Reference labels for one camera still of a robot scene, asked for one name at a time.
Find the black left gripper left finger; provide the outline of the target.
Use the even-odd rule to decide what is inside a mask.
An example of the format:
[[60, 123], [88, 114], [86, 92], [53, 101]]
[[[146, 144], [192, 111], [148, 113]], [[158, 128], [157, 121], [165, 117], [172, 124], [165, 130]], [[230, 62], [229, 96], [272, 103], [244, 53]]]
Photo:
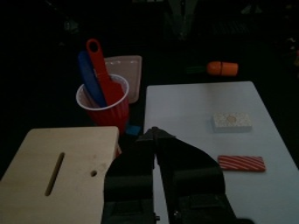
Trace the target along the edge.
[[149, 129], [108, 167], [101, 224], [154, 224], [154, 129]]

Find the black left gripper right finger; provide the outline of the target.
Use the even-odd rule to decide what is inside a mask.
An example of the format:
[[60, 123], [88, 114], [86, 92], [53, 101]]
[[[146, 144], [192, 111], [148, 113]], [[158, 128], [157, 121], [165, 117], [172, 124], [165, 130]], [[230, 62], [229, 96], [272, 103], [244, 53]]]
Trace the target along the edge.
[[217, 162], [164, 130], [154, 132], [169, 224], [237, 224]]

